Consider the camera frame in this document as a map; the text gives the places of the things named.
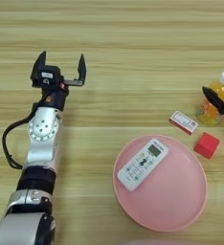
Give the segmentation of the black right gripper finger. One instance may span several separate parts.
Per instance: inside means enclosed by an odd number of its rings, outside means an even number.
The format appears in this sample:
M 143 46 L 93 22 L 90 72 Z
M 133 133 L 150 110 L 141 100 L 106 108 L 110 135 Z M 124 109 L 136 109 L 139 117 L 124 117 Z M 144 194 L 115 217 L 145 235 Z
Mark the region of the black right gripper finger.
M 214 90 L 203 86 L 202 91 L 208 102 L 217 109 L 218 113 L 224 115 L 224 101 L 214 92 Z

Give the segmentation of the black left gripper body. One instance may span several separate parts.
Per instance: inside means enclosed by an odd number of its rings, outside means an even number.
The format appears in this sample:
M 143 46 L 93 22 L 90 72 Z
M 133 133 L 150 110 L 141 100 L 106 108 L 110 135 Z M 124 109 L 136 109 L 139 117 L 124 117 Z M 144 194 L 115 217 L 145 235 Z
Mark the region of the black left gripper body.
M 42 107 L 52 107 L 62 111 L 64 109 L 66 98 L 69 95 L 70 86 L 82 86 L 84 82 L 82 80 L 63 80 L 55 89 L 43 89 L 42 90 Z

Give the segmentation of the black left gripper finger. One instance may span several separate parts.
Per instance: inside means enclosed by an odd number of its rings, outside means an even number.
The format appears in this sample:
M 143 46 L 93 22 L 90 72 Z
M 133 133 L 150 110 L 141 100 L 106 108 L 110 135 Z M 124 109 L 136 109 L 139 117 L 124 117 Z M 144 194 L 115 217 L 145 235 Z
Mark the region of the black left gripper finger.
M 81 81 L 85 81 L 85 78 L 86 78 L 85 59 L 84 59 L 84 55 L 81 55 L 78 62 L 78 79 Z
M 31 73 L 31 81 L 33 87 L 38 87 L 38 69 L 41 65 L 44 65 L 46 61 L 46 52 L 42 52 L 34 63 L 34 67 Z

